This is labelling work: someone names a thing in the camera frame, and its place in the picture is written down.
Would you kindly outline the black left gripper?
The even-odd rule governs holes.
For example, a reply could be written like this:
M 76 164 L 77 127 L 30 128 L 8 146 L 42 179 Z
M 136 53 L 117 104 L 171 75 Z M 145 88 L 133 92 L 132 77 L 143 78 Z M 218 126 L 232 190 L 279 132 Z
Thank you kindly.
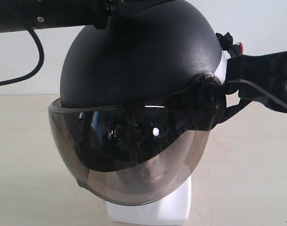
M 110 16 L 129 18 L 147 8 L 170 2 L 169 0 L 98 0 L 98 9 L 94 12 L 93 25 L 97 29 L 107 27 Z

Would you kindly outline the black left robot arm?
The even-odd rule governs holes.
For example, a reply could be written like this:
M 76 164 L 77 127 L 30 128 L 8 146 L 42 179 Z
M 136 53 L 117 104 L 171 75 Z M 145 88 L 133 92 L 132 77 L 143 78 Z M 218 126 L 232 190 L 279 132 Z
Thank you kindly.
M 163 0 L 0 0 L 0 33 L 93 25 L 105 29 L 112 16 L 131 17 Z

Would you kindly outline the black-sleeved right robot arm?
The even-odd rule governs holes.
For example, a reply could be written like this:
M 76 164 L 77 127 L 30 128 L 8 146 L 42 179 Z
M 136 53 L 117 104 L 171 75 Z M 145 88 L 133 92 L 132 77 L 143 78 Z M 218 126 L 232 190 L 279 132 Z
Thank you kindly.
M 240 99 L 287 113 L 287 51 L 230 58 L 225 81 L 238 91 Z

